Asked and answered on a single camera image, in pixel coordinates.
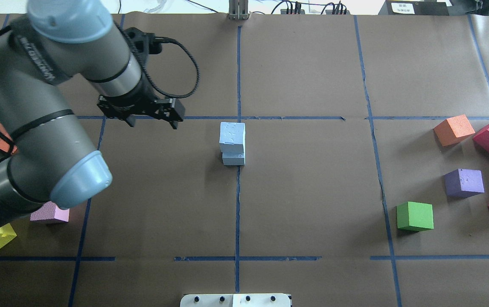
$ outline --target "purple block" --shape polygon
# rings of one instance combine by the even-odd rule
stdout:
[[[474,169],[456,169],[444,175],[447,196],[467,198],[484,191],[482,172]]]
[[[63,223],[68,221],[69,214],[69,210],[61,210],[55,203],[47,202],[30,215],[30,221],[43,224]]]

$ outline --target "light pink block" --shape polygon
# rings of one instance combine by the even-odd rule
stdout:
[[[55,203],[47,202],[30,215],[30,221],[43,224],[63,223],[68,221],[69,214],[70,210],[61,210]]]

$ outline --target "white label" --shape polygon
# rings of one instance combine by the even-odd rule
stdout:
[[[399,14],[415,14],[413,10],[413,4],[411,3],[395,3],[392,2],[393,12],[397,12]]]

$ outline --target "blue joint cap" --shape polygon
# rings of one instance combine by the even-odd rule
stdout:
[[[65,210],[95,196],[112,183],[112,173],[100,151],[86,155],[55,185],[49,197]]]
[[[59,43],[88,43],[114,25],[100,0],[28,0],[26,14],[43,36]]]

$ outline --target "grid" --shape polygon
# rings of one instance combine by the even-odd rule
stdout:
[[[122,16],[121,26],[124,26],[125,15]],[[4,26],[6,26],[9,20],[9,15],[6,16],[4,21]],[[472,33],[474,46],[476,49],[477,56],[482,66],[483,73],[485,75],[485,81],[489,88],[489,75],[485,68],[482,54],[479,50],[477,43],[474,27],[472,24],[471,17],[468,16],[469,28]],[[359,33],[359,23],[356,16],[354,16],[354,25],[356,31],[356,43],[358,45],[358,53],[361,66],[362,81],[364,86],[365,99],[367,101],[368,117],[365,120],[369,121],[371,130],[371,141],[373,142],[373,151],[375,153],[375,164],[377,167],[377,175],[379,178],[379,183],[381,185],[382,192],[382,204],[384,210],[385,227],[387,231],[387,244],[389,246],[389,256],[371,256],[372,261],[391,261],[391,266],[393,270],[393,281],[395,287],[395,295],[397,305],[402,306],[402,300],[400,295],[400,285],[398,280],[397,272],[397,261],[420,261],[420,260],[489,260],[489,255],[421,255],[421,256],[405,256],[396,255],[393,248],[393,234],[391,233],[389,212],[387,209],[387,201],[385,198],[384,184],[383,184],[383,174],[381,172],[381,161],[379,159],[379,150],[377,146],[377,140],[375,138],[375,121],[376,120],[444,120],[448,116],[374,116],[371,108],[369,92],[366,86],[366,70],[364,65],[364,58],[362,56],[362,46],[360,42]],[[242,120],[342,120],[345,121],[344,117],[340,116],[242,116],[241,115],[241,31],[242,26],[237,27],[237,116],[186,116],[187,120],[236,120],[241,122]],[[99,140],[97,149],[100,150],[102,145],[102,138],[104,135],[104,128],[106,124],[106,118],[103,116],[78,116],[80,119],[91,119],[91,120],[102,120],[102,126],[100,130]],[[145,116],[137,116],[137,119],[149,119]],[[489,116],[471,116],[470,120],[489,120]],[[233,261],[235,262],[235,292],[240,292],[239,284],[239,264],[241,261],[318,261],[322,256],[241,256],[240,255],[240,209],[241,204],[239,201],[239,196],[241,193],[241,167],[236,168],[236,198],[235,198],[235,219],[236,219],[236,229],[235,229],[235,256],[218,256],[218,257],[202,257],[202,256],[186,256],[186,257],[175,257],[175,262],[190,262],[190,261]],[[89,217],[89,209],[92,200],[89,199],[86,204],[86,213],[83,219],[82,233],[79,241],[78,253],[75,257],[0,257],[0,261],[65,261],[65,262],[75,262],[75,269],[73,272],[73,284],[71,287],[71,294],[69,297],[69,306],[73,305],[73,298],[75,295],[77,280],[79,277],[79,265],[81,261],[116,261],[116,257],[82,257],[84,238],[87,230],[87,222]]]

